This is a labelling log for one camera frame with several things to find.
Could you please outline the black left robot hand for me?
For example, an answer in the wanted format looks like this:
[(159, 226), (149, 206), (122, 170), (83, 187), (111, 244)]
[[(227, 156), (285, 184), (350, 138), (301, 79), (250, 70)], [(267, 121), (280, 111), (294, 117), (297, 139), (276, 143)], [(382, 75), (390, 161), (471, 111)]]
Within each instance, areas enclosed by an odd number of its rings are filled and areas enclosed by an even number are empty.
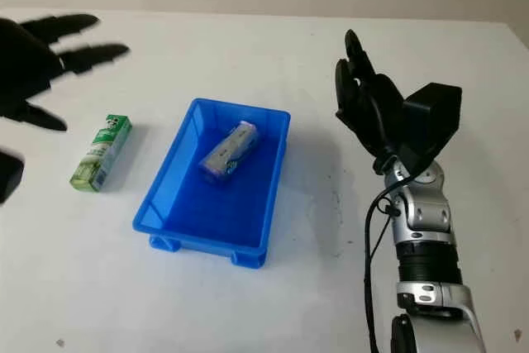
[(24, 22), (2, 18), (1, 116), (52, 131), (66, 131), (64, 120), (30, 104), (28, 99), (50, 89), (50, 82), (64, 74), (86, 73), (129, 51), (122, 43), (86, 45), (60, 53), (50, 48), (61, 37), (79, 34), (97, 23), (97, 17), (85, 13)]

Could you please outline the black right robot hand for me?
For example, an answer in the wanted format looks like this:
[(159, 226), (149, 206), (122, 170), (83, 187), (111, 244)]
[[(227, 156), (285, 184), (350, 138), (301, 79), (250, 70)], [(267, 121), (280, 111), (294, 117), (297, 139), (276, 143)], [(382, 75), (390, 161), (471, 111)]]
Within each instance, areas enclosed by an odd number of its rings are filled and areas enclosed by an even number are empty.
[(375, 71), (354, 31), (345, 34), (346, 57), (335, 71), (336, 116), (375, 158), (397, 152), (403, 96), (393, 81)]

